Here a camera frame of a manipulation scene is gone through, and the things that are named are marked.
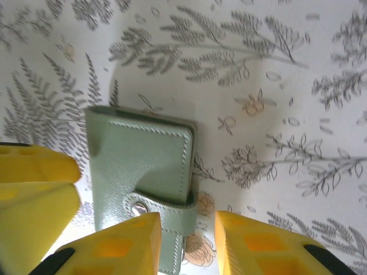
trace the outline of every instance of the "leather wallet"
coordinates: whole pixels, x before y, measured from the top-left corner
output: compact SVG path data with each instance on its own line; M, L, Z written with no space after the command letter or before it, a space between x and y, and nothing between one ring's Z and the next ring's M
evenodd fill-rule
M195 126L128 108L85 111L96 230L147 212L159 212L159 271L178 274L185 237L196 228L190 190Z

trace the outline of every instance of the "snap button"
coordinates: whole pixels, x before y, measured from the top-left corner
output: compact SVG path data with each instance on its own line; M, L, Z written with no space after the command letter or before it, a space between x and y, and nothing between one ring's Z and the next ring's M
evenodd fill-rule
M148 213L148 208L141 202L135 202L131 206L131 212L135 217L138 217L142 214Z

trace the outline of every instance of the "card holder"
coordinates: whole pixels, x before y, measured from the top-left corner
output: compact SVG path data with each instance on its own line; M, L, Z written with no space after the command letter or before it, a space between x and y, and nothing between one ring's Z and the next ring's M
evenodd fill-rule
M195 126L128 108L85 112L96 230L146 212L159 212L159 271L178 274L185 237L196 227L190 190Z

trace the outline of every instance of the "wallet strap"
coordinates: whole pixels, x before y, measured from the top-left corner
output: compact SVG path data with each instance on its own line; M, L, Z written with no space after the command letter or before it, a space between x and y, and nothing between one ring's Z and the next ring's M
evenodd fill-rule
M177 235L187 236L196 228L197 200L193 192L190 192L186 205L173 205L147 197L138 192L126 195L123 207L129 216L135 217L132 207L137 203L146 206L147 212L159 212L161 215L162 230Z

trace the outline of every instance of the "yellow plastic block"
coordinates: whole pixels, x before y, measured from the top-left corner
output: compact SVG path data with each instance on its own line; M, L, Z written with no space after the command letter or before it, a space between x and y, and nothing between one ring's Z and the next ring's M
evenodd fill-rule
M41 146L0 145L0 184L11 182L77 182L76 161Z
M160 250L159 213L147 213L62 246L30 275L156 275Z
M29 274L79 206L73 183L0 184L0 268L3 273Z
M303 246L317 241L303 235L218 211L215 240L221 275L330 275Z

